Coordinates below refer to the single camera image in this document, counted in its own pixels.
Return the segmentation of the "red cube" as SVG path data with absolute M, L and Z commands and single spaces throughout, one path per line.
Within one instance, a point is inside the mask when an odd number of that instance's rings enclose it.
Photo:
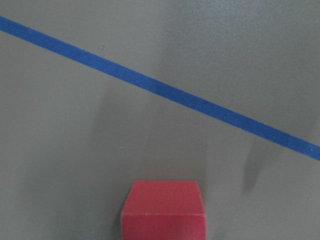
M 123 240 L 204 240 L 206 213 L 194 180 L 136 180 L 121 215 Z

